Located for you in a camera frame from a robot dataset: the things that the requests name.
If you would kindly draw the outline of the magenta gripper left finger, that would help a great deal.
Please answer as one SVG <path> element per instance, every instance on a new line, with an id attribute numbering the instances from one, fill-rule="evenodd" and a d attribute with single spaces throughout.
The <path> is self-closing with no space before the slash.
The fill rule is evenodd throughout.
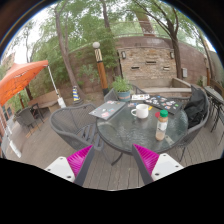
<path id="1" fill-rule="evenodd" d="M 46 171 L 82 186 L 93 156 L 94 147 L 90 145 L 69 157 L 58 157 L 46 168 Z"/>

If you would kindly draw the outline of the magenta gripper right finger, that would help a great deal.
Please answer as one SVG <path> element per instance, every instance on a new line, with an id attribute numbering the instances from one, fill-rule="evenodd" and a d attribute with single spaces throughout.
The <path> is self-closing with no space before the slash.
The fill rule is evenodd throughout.
<path id="1" fill-rule="evenodd" d="M 137 144 L 132 145 L 132 155 L 145 185 L 183 169 L 183 166 L 167 153 L 157 154 Z"/>

